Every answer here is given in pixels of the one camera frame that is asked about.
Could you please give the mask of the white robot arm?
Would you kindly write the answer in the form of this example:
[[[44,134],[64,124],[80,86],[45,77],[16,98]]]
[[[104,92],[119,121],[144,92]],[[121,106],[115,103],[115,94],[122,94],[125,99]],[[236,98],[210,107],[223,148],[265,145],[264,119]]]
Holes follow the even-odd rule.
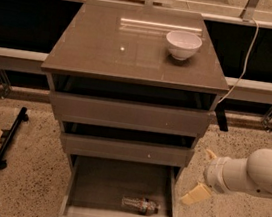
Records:
[[[245,193],[259,198],[272,198],[272,150],[258,149],[247,158],[216,156],[207,150],[211,160],[204,169],[204,181],[180,198],[191,205],[209,199],[214,193]]]

